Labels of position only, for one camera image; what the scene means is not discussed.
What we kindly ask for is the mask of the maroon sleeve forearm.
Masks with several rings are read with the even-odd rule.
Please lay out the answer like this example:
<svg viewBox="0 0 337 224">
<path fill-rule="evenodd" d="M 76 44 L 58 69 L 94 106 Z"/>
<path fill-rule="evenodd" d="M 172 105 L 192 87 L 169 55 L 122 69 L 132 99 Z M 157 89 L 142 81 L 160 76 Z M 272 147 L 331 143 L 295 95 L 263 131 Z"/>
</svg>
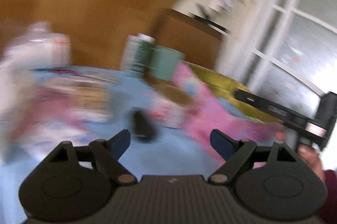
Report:
<svg viewBox="0 0 337 224">
<path fill-rule="evenodd" d="M 337 178 L 336 171 L 325 170 L 325 184 L 327 188 L 327 199 L 318 213 L 318 217 L 324 223 L 337 224 Z"/>
</svg>

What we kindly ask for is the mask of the person's right hand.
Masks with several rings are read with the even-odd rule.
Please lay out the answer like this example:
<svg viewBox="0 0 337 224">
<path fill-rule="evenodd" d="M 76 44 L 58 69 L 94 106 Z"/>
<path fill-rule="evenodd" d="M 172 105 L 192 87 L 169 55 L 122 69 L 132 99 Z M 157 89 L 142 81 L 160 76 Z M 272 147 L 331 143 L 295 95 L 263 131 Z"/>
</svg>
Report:
<svg viewBox="0 0 337 224">
<path fill-rule="evenodd" d="M 305 144 L 298 146 L 298 155 L 308 165 L 308 167 L 325 182 L 325 174 L 319 153 L 313 148 Z"/>
</svg>

